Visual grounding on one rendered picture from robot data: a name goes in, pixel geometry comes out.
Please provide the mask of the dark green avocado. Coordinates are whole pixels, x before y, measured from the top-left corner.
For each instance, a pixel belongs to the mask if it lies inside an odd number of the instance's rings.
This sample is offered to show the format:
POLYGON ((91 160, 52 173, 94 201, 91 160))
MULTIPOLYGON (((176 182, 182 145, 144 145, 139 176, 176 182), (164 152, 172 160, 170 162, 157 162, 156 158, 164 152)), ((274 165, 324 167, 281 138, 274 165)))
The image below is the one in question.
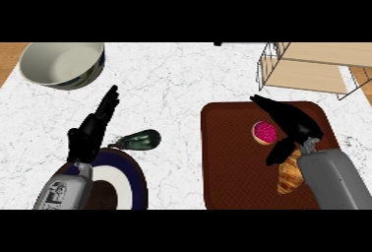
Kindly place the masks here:
POLYGON ((150 151, 156 149, 161 142, 161 135, 154 129, 142 130, 125 136, 110 148, 132 151, 150 151))

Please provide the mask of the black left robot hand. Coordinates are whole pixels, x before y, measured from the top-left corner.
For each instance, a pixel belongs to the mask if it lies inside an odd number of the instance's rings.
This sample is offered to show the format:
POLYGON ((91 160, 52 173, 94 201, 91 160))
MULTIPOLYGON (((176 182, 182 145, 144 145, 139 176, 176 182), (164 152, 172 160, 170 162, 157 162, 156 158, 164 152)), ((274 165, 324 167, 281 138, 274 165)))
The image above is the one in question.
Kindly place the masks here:
POLYGON ((102 98, 96 112, 88 115, 79 128, 68 130, 68 162, 91 163, 95 160, 120 103, 119 96, 119 86, 114 85, 102 98))

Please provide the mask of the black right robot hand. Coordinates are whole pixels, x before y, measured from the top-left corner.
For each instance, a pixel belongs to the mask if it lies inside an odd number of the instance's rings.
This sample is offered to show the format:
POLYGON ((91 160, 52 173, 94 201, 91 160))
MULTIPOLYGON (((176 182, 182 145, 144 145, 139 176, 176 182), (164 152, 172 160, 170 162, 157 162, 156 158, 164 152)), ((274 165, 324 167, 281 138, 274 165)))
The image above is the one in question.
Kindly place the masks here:
POLYGON ((285 162, 296 145, 306 148, 306 153, 316 150, 316 143, 324 138, 324 131, 311 115, 293 104, 277 101, 256 94, 250 98, 259 107, 269 113, 271 118, 282 129, 287 137, 277 143, 269 156, 266 165, 285 162))

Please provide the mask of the golden brown croissant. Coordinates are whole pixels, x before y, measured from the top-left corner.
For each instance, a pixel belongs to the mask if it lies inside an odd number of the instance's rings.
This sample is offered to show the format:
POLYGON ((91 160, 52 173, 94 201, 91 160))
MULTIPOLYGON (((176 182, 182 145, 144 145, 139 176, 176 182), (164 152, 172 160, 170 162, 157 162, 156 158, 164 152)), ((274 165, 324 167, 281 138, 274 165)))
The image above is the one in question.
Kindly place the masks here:
POLYGON ((290 194, 303 184, 305 177, 297 163, 302 156, 300 150, 296 150, 284 163, 280 164, 278 194, 290 194))

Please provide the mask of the brown tray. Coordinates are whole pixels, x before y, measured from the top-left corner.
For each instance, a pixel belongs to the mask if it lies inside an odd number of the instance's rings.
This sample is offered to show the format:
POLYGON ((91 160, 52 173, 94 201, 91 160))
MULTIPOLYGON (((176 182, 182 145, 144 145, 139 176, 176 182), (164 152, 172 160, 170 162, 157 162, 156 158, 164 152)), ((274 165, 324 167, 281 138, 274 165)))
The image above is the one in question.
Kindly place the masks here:
POLYGON ((278 193, 280 169, 266 164, 272 151, 251 135, 256 122, 272 120, 257 104, 212 102, 201 112, 204 200, 212 210, 315 210, 308 185, 278 193))

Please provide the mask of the blue and white plate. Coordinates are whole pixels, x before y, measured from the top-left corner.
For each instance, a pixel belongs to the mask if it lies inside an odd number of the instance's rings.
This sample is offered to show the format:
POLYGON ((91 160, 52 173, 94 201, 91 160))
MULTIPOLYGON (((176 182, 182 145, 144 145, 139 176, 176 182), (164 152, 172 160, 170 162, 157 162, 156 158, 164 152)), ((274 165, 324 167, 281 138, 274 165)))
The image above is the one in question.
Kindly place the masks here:
POLYGON ((147 181, 132 156, 105 148, 94 160, 92 169, 94 187, 85 210, 145 210, 147 181))

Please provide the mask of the white and blue bowl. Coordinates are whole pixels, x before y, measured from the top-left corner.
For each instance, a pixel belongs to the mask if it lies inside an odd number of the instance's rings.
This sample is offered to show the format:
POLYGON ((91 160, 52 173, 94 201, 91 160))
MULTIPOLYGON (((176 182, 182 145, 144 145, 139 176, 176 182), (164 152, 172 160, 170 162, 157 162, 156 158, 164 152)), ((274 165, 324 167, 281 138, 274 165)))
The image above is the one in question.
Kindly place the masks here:
POLYGON ((104 42, 33 42, 20 59, 26 80, 64 91, 88 86, 104 68, 104 42))

